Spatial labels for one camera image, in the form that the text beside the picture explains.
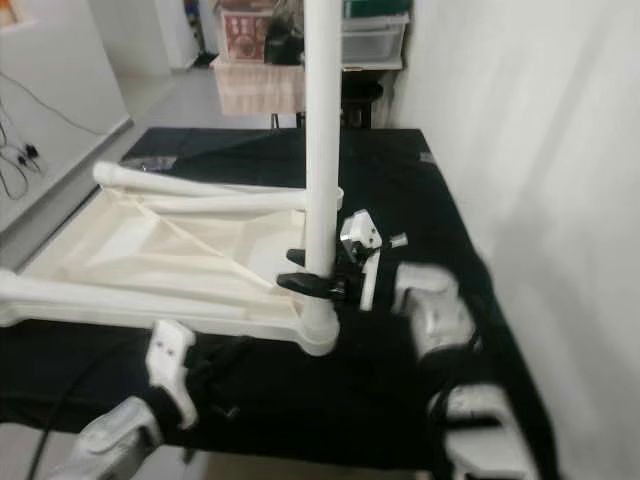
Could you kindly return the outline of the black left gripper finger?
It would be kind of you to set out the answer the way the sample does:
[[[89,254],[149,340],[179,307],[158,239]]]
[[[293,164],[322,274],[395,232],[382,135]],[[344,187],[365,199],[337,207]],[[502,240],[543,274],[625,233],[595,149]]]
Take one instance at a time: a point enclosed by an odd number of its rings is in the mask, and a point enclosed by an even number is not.
[[[250,352],[255,342],[256,339],[248,337],[248,335],[219,338],[207,348],[206,364],[210,366],[236,365]]]

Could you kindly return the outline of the black tablecloth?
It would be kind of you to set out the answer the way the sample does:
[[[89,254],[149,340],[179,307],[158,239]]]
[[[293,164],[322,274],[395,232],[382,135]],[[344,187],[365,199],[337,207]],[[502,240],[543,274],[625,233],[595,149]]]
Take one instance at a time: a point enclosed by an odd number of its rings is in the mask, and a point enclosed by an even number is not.
[[[471,346],[442,355],[413,352],[406,317],[340,308],[337,346],[310,356],[283,340],[256,340],[219,387],[237,404],[232,420],[211,419],[170,436],[179,447],[265,454],[370,468],[451,471],[444,435],[479,428],[444,420],[431,406],[440,389],[497,384],[512,403],[518,438],[545,480],[561,480],[556,434],[492,279],[468,238],[460,210],[416,129],[344,131],[340,136],[342,214],[369,210],[385,233],[407,232],[403,262],[438,265],[460,284],[477,326]],[[145,389],[145,349],[105,358],[79,387],[70,381],[99,353],[145,330],[31,319],[1,332],[0,419],[73,433]]]

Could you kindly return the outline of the white plastic table top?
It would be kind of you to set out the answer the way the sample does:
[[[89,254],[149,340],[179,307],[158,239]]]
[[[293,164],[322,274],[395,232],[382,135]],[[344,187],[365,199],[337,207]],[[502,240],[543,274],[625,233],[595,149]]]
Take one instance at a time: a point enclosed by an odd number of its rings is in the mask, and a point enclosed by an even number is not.
[[[247,317],[20,306],[0,296],[3,324],[44,319],[147,328],[172,319],[201,334],[283,340],[312,356],[333,351],[339,325],[332,308],[276,284],[279,274],[298,271],[285,252],[305,243],[305,211],[155,212],[140,204],[150,196],[170,197],[100,189],[14,273],[241,306]]]

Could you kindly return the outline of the beige towel table cover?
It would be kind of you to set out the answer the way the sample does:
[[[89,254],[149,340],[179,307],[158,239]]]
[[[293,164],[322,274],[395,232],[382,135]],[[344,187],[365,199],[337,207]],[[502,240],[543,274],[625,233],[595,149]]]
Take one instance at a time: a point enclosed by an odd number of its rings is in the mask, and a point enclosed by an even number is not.
[[[305,68],[214,60],[210,64],[224,115],[294,114],[305,111]]]

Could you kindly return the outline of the black wok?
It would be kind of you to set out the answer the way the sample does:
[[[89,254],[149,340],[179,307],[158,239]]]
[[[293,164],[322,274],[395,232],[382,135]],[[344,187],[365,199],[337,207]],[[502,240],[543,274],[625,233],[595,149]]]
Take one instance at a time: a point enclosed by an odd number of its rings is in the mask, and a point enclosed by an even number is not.
[[[287,82],[288,91],[293,93],[297,102],[305,102],[305,68],[302,65],[276,65],[276,68],[282,69],[284,81]],[[389,76],[398,73],[398,70],[385,69],[344,69],[340,73],[340,86],[343,81],[348,82],[379,82],[384,87],[384,95],[390,91],[389,87],[385,87],[383,81]]]

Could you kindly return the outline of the black bag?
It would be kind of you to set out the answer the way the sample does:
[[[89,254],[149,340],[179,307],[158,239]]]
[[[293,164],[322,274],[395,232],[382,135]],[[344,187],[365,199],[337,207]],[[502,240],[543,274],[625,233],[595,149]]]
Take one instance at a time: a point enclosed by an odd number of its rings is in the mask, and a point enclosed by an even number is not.
[[[264,61],[276,67],[305,63],[305,0],[276,0],[264,37]]]

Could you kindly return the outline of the red food menu poster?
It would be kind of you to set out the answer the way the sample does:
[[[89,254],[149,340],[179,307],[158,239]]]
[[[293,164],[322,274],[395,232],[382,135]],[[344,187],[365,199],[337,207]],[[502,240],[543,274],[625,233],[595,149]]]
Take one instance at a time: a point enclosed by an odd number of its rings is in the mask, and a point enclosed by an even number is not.
[[[270,12],[223,10],[221,22],[227,60],[232,63],[265,63],[265,40],[270,20]]]

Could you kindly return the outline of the clear plastic storage box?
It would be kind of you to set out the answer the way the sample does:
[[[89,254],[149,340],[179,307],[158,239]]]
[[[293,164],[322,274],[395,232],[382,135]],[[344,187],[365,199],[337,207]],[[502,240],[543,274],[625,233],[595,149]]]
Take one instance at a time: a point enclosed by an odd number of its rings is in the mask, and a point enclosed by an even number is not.
[[[342,22],[342,61],[346,69],[401,70],[410,15],[376,15]]]

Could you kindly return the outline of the green lid container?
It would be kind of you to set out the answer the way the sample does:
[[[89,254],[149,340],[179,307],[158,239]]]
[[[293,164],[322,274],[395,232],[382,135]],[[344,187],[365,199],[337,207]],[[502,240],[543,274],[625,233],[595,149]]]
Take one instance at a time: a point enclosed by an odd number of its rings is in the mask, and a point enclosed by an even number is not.
[[[410,12],[413,0],[343,0],[344,18],[393,17]]]

